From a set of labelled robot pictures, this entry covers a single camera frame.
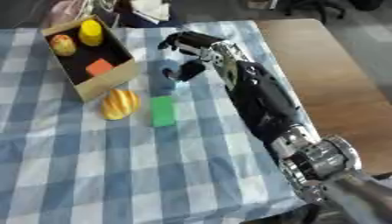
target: green block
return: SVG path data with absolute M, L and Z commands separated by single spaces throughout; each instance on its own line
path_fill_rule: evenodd
M 159 96 L 151 99 L 151 118 L 154 127 L 169 126 L 175 123 L 171 96 Z

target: blue checkered tablecloth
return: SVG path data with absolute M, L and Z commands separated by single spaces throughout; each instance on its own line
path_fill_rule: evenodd
M 188 28 L 236 42 L 299 104 L 253 22 Z M 239 223 L 303 205 L 215 71 L 175 88 L 162 78 L 162 67 L 186 60 L 157 50 L 175 31 L 114 30 L 141 69 L 119 88 L 142 107 L 119 121 L 102 119 L 100 99 L 76 99 L 38 30 L 0 31 L 0 223 Z M 168 93 L 176 125 L 152 128 L 150 98 Z

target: apple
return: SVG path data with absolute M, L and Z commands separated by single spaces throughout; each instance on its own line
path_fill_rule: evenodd
M 71 56 L 76 52 L 76 45 L 68 35 L 59 34 L 54 36 L 50 45 L 54 53 L 59 56 Z

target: robotic hand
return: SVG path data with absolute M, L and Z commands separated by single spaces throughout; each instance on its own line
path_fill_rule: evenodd
M 298 107 L 281 84 L 234 43 L 193 31 L 170 35 L 158 49 L 193 55 L 179 71 L 164 69 L 175 81 L 189 81 L 212 64 L 252 134 L 263 141 L 297 196 L 332 205 L 360 224 L 392 223 L 392 190 L 356 169 L 356 150 L 339 136 L 314 138 L 298 119 Z

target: orange block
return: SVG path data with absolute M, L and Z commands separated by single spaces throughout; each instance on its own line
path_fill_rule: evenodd
M 87 66 L 86 71 L 92 76 L 97 76 L 108 72 L 112 68 L 113 66 L 110 65 L 110 63 L 108 63 L 105 59 L 98 59 Z

